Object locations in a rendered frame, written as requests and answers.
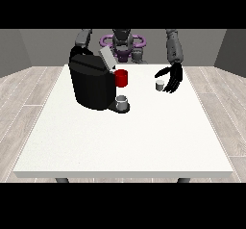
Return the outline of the black coffee machine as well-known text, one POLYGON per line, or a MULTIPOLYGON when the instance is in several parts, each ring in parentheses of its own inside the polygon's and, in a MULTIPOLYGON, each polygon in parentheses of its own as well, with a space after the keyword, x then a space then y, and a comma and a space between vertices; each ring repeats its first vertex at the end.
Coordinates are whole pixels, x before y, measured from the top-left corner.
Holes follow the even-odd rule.
POLYGON ((69 60, 69 71, 76 100, 82 106, 97 110, 112 110, 119 114, 127 113, 116 109, 115 71, 109 71, 100 56, 77 54, 69 60))

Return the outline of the red pod holder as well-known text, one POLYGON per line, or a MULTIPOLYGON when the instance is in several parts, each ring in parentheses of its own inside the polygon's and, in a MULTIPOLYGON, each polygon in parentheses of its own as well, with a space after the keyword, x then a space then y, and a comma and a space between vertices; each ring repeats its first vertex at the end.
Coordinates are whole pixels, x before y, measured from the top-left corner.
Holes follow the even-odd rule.
POLYGON ((114 72, 115 85, 119 88, 124 88, 128 85, 128 71, 125 69, 117 69, 114 72))

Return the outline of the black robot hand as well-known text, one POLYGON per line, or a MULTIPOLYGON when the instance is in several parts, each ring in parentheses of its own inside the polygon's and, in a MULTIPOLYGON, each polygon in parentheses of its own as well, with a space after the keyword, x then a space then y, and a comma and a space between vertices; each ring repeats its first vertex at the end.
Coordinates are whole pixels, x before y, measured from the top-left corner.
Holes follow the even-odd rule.
POLYGON ((85 47, 81 47, 81 46, 74 46, 71 51, 70 51, 70 56, 74 57, 77 54, 81 54, 81 55, 92 55, 93 52, 88 50, 85 47))
POLYGON ((181 63, 173 63, 170 66, 161 69, 155 74, 156 78, 163 76, 165 74, 170 74, 169 81, 166 87, 163 89, 165 92, 173 93, 179 87, 181 81, 183 80, 183 67, 181 63))

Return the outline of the small grey cup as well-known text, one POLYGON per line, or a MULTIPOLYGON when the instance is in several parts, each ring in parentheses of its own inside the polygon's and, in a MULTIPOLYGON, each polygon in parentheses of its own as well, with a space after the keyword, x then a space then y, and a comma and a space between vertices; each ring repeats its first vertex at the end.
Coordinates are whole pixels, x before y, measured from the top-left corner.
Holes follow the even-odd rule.
POLYGON ((118 95, 115 98, 116 109, 119 111, 125 111, 128 108, 128 99, 125 95, 118 95))

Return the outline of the pale grey machine lid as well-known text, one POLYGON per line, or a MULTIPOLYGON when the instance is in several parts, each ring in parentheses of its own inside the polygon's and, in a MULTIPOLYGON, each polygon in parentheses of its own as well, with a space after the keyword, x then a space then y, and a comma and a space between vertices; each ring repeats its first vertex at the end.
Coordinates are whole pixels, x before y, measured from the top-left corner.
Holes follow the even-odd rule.
POLYGON ((115 67, 115 65, 117 64, 117 61, 114 58, 110 48, 108 46, 105 46, 105 47, 101 48, 98 51, 98 53, 101 56, 101 58, 103 59, 107 69, 112 70, 115 67))

